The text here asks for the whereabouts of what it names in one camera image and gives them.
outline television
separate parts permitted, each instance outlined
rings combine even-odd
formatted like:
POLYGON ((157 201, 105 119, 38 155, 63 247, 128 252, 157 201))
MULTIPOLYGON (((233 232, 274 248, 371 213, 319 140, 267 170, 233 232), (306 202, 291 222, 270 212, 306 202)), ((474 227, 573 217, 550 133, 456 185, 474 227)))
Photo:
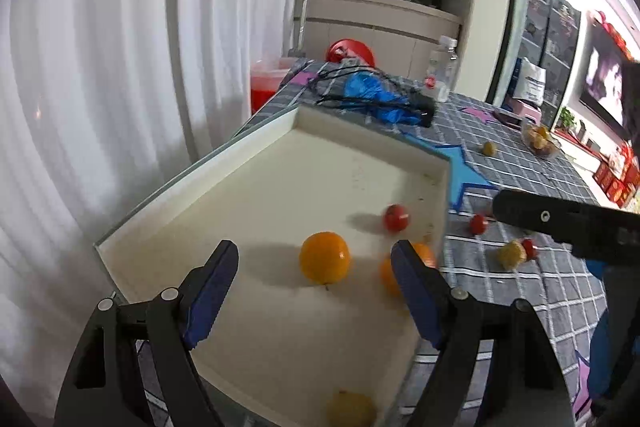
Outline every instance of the television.
POLYGON ((622 127, 622 66, 627 59, 602 24, 590 15, 588 20, 580 101, 615 134, 628 140, 622 127))

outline gray plaid tablecloth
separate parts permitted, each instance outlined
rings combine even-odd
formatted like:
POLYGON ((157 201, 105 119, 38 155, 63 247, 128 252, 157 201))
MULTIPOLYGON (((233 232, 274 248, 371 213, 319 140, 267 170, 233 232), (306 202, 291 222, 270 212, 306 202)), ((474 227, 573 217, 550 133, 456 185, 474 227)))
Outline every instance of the gray plaid tablecloth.
MULTIPOLYGON (((331 67, 321 63, 307 70, 331 67)), ((344 78, 322 81, 322 93, 341 92, 344 78)), ((317 97, 305 86, 287 84, 246 124, 245 128, 269 118, 298 102, 314 103, 317 97)), ((520 134, 500 123, 482 123, 473 115, 461 112, 473 107, 491 112, 491 105, 452 93, 440 104, 430 128, 403 124, 385 125, 362 116, 366 124, 390 133, 407 132, 439 144, 460 144, 469 165, 500 188, 520 188, 544 196, 596 203, 587 185, 571 163, 559 154, 551 161, 532 155, 520 140, 520 134), (491 140, 498 146, 493 158, 482 155, 482 145, 491 140)), ((444 263, 440 268, 451 286, 461 286, 480 301, 511 304, 513 299, 527 299, 538 313, 556 351, 566 378, 569 393, 577 389, 578 369, 575 351, 589 360, 589 345, 600 314, 606 308, 604 289, 592 276, 584 261, 570 254, 570 247, 555 243, 542 234, 531 236, 539 249, 538 261, 521 264, 505 272, 495 258, 495 250, 505 243, 523 238, 525 232, 503 223, 492 223, 479 237, 468 231, 469 219, 487 211, 494 191, 469 189, 460 212, 449 211, 444 242, 444 263)), ((476 362, 465 408, 459 425, 473 425, 484 392, 491 359, 492 343, 483 341, 476 362)), ((425 383, 433 370, 438 352, 425 341, 418 350, 414 367, 399 396, 398 415, 392 424, 402 423, 414 410, 425 383)))

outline blue gripper pad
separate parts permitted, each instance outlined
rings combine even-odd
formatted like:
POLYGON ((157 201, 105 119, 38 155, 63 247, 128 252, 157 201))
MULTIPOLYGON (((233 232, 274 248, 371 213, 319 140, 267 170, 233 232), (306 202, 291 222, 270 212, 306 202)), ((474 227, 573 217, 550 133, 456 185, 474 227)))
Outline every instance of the blue gripper pad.
POLYGON ((438 349, 444 340, 438 314, 444 313, 447 307, 446 297, 440 292, 448 293, 449 285, 437 270, 424 265, 409 241, 398 241, 393 246, 391 268, 418 333, 438 349))
POLYGON ((194 268, 180 285, 182 340, 191 350, 206 339, 238 272, 238 247, 222 241, 205 266, 194 268))

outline curtain fold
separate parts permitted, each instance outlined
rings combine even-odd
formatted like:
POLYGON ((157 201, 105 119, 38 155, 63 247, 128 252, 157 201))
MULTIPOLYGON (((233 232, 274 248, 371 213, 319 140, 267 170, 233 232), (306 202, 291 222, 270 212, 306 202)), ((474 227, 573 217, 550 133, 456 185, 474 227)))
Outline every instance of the curtain fold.
POLYGON ((228 139, 251 63, 289 47, 292 0, 177 5, 169 35, 166 0, 0 0, 0 374, 31 412, 52 417, 112 290, 92 243, 190 164, 188 139, 228 139))

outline red fruit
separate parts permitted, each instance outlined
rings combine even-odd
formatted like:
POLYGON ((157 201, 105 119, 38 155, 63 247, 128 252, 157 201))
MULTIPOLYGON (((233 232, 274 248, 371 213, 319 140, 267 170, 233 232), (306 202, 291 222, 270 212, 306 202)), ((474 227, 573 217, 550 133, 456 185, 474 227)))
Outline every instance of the red fruit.
POLYGON ((526 239, 523 239, 521 243, 524 247, 524 251, 527 252, 527 261, 531 261, 538 256, 538 248, 533 244, 533 240, 527 237, 526 239))
POLYGON ((476 214, 471 218, 471 221, 469 221, 469 229, 473 235, 482 235, 486 232, 486 227, 488 226, 489 222, 486 220, 486 217, 481 214, 476 214))
POLYGON ((383 220, 389 232, 402 232, 409 226, 409 212, 401 204, 390 204, 386 208, 383 220))

